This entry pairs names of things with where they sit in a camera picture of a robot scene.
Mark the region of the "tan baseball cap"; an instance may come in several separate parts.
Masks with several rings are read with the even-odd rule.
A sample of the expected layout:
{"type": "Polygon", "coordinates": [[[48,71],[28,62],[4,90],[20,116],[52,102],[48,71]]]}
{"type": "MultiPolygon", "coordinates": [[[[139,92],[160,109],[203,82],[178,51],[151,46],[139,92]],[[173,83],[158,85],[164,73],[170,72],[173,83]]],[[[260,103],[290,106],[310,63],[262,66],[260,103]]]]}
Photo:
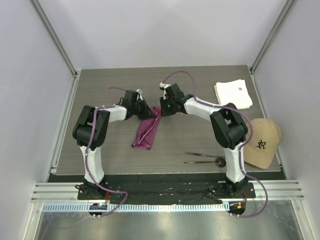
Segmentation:
{"type": "Polygon", "coordinates": [[[267,169],[281,141],[281,130],[274,121],[267,118],[255,118],[251,123],[253,136],[244,146],[244,161],[260,169],[267,169]]]}

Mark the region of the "aluminium frame post right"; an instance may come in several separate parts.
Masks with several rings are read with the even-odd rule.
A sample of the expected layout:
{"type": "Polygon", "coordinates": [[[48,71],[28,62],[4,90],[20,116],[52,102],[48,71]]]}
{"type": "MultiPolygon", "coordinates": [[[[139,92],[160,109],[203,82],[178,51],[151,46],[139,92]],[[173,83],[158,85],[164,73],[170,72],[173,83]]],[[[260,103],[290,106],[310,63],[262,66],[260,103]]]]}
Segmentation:
{"type": "Polygon", "coordinates": [[[271,27],[266,39],[264,40],[256,58],[253,61],[252,66],[249,68],[251,74],[254,74],[257,68],[259,67],[263,57],[267,53],[267,50],[271,47],[271,44],[275,40],[277,34],[279,33],[282,25],[284,24],[286,18],[289,16],[291,10],[296,4],[296,0],[286,0],[280,13],[278,14],[274,24],[271,27]]]}

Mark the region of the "dark metal fork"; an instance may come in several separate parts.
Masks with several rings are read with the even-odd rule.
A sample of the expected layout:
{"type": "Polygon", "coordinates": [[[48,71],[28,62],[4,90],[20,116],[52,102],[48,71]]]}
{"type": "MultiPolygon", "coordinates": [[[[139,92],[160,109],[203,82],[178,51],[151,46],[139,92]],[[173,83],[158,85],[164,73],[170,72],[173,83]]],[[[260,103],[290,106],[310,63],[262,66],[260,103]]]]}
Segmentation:
{"type": "Polygon", "coordinates": [[[199,157],[207,157],[207,158],[222,158],[225,159],[225,156],[223,155],[209,155],[209,154],[204,154],[204,153],[196,153],[196,152],[184,152],[187,155],[192,155],[192,156],[199,156],[199,157]]]}

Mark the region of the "magenta cloth napkin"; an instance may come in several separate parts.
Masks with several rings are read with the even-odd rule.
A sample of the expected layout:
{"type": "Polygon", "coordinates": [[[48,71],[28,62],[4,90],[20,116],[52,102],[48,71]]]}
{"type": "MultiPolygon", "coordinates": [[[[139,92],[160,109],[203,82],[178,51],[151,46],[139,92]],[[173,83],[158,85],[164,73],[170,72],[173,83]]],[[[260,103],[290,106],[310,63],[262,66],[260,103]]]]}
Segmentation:
{"type": "Polygon", "coordinates": [[[131,145],[134,149],[150,150],[153,145],[162,116],[160,107],[155,106],[151,111],[155,114],[155,118],[141,121],[131,145]]]}

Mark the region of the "white folded towel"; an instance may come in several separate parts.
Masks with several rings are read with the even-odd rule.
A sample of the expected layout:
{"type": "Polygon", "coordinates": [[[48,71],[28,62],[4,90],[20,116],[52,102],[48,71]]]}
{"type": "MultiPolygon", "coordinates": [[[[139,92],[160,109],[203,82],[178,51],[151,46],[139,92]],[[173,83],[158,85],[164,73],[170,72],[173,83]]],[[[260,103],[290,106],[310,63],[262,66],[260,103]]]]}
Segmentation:
{"type": "Polygon", "coordinates": [[[238,110],[249,109],[253,105],[246,82],[243,79],[217,82],[214,85],[214,91],[220,105],[232,103],[238,110]]]}

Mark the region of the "dark metal spoon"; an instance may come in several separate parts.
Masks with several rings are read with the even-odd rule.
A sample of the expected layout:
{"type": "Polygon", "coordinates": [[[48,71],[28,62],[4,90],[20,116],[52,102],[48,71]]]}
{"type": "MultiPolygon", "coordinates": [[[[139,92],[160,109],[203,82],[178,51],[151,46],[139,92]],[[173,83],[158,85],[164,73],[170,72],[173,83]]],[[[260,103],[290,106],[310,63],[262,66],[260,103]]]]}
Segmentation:
{"type": "Polygon", "coordinates": [[[224,168],[227,165],[223,157],[217,157],[212,161],[185,161],[184,164],[216,164],[220,168],[224,168]]]}

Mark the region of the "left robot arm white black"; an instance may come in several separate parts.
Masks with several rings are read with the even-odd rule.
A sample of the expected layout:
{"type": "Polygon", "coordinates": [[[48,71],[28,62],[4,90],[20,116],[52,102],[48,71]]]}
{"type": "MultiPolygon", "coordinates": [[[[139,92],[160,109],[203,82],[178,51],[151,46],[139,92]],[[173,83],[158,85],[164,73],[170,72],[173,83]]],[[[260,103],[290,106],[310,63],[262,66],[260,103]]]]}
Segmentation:
{"type": "Polygon", "coordinates": [[[156,114],[141,98],[133,101],[122,99],[112,106],[85,105],[83,107],[72,132],[72,137],[82,152],[85,167],[83,183],[75,186],[78,189],[79,200],[100,200],[106,196],[102,145],[106,139],[108,125],[128,120],[133,116],[137,116],[142,121],[156,118],[156,114]]]}

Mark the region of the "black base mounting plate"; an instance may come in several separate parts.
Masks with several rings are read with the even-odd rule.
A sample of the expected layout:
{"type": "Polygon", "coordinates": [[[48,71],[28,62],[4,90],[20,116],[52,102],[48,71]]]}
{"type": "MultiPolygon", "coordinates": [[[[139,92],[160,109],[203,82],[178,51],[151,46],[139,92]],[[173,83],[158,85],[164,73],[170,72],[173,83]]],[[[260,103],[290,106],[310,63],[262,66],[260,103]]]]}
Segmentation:
{"type": "Polygon", "coordinates": [[[195,205],[283,194],[290,188],[290,181],[250,180],[237,190],[227,182],[224,173],[116,174],[106,175],[101,185],[111,190],[113,204],[124,199],[121,192],[127,192],[126,205],[195,205]]]}

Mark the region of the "aluminium frame post left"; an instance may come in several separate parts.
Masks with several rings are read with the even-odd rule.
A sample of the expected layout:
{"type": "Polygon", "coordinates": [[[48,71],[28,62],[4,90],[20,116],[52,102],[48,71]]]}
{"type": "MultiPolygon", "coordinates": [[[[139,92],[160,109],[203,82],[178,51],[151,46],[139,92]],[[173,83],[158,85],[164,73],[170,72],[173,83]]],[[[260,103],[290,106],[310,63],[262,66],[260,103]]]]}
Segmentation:
{"type": "Polygon", "coordinates": [[[56,31],[54,30],[49,18],[47,17],[41,3],[38,0],[29,0],[30,4],[32,5],[35,13],[39,17],[41,23],[43,24],[47,34],[49,35],[50,39],[52,40],[54,46],[56,47],[58,53],[62,57],[62,60],[66,64],[68,70],[70,71],[71,75],[75,78],[77,76],[77,70],[75,69],[74,65],[72,64],[65,48],[63,47],[56,31]]]}

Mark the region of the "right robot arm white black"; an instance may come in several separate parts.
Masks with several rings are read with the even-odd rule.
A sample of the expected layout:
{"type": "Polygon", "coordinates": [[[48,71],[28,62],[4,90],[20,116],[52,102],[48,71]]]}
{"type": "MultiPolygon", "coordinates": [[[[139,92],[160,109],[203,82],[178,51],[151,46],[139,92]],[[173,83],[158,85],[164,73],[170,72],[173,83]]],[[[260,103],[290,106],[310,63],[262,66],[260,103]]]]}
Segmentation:
{"type": "Polygon", "coordinates": [[[163,91],[163,97],[160,98],[163,117],[184,113],[211,123],[215,139],[224,150],[226,193],[233,198],[242,194],[248,184],[243,151],[248,128],[236,106],[232,103],[213,104],[192,94],[185,95],[176,83],[160,83],[159,88],[163,91]]]}

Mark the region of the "aluminium front rail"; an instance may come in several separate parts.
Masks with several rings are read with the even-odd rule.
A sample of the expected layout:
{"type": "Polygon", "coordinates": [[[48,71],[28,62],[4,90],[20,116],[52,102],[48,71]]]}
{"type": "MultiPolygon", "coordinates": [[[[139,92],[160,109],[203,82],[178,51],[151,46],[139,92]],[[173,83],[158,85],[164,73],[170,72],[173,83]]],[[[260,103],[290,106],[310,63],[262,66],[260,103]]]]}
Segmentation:
{"type": "MultiPolygon", "coordinates": [[[[297,180],[262,180],[269,200],[304,200],[297,180]]],[[[78,190],[75,182],[38,183],[31,202],[76,202],[78,190]]]]}

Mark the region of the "aluminium frame post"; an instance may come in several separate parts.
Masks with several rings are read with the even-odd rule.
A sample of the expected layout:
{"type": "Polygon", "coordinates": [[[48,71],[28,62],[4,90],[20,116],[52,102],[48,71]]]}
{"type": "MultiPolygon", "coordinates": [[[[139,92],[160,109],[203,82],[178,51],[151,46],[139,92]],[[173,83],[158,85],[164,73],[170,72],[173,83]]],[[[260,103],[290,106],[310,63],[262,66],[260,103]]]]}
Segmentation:
{"type": "Polygon", "coordinates": [[[271,47],[271,44],[275,40],[277,34],[279,33],[282,25],[284,24],[286,18],[289,16],[291,10],[296,4],[296,0],[286,0],[280,13],[278,14],[274,24],[271,27],[266,39],[264,40],[256,58],[253,61],[252,66],[249,68],[251,74],[254,74],[257,68],[259,67],[263,57],[267,53],[267,50],[271,47]]]}
{"type": "Polygon", "coordinates": [[[39,17],[41,23],[43,24],[47,34],[49,35],[50,39],[52,40],[54,46],[56,47],[58,53],[62,57],[62,60],[66,64],[68,70],[70,71],[71,75],[75,78],[77,76],[77,70],[75,69],[74,65],[72,64],[65,48],[63,47],[56,31],[54,30],[49,18],[47,17],[41,3],[38,0],[29,0],[30,4],[32,5],[35,13],[39,17]]]}

